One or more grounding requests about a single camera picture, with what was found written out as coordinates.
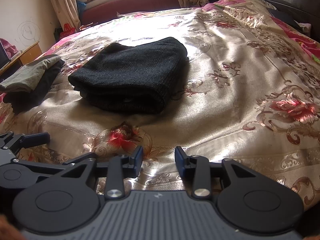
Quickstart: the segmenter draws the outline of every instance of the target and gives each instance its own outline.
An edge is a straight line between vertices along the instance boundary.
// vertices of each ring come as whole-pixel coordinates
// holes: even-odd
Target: pencil scribble on wall
[[[21,23],[17,28],[17,32],[21,43],[25,46],[33,45],[41,37],[39,26],[30,21]]]

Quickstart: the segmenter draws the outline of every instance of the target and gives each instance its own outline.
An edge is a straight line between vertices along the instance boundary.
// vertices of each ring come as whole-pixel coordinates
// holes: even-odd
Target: black clothing pile
[[[4,103],[11,103],[13,112],[19,114],[24,111],[28,111],[35,106],[39,106],[45,95],[50,90],[50,87],[60,72],[62,66],[64,65],[63,60],[59,60],[49,69],[47,69],[42,78],[40,79],[36,88],[30,93],[19,91],[19,92],[9,92],[4,98]]]
[[[93,106],[117,112],[161,112],[187,63],[175,38],[128,47],[112,43],[68,80]]]

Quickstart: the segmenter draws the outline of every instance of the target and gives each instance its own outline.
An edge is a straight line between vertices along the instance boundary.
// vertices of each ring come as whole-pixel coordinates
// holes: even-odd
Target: silver bolt
[[[206,188],[198,188],[194,191],[195,195],[198,197],[207,197],[210,194],[210,191]]]
[[[111,198],[120,197],[122,195],[122,192],[118,189],[111,189],[107,191],[107,196]]]

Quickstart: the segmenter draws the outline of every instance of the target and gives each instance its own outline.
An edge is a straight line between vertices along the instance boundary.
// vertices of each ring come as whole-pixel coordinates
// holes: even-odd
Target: clothing stack
[[[0,83],[3,102],[11,103],[15,114],[40,105],[63,64],[59,55],[47,55],[24,65]]]
[[[128,47],[112,43],[68,80],[93,106],[116,112],[161,112],[187,62],[175,38]]]

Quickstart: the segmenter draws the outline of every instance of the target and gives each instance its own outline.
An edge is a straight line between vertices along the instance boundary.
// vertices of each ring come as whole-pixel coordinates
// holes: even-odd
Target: pink floral sheet
[[[68,82],[111,42],[136,46],[169,36],[186,46],[190,64],[158,115],[103,111]],[[49,144],[20,151],[35,162],[62,163],[89,151],[108,160],[141,145],[142,170],[125,179],[126,191],[185,189],[174,164],[177,145],[214,162],[230,157],[291,188],[308,209],[320,200],[319,48],[258,0],[123,17],[47,51],[66,63],[45,100],[18,115],[0,103],[0,129],[49,132]]]

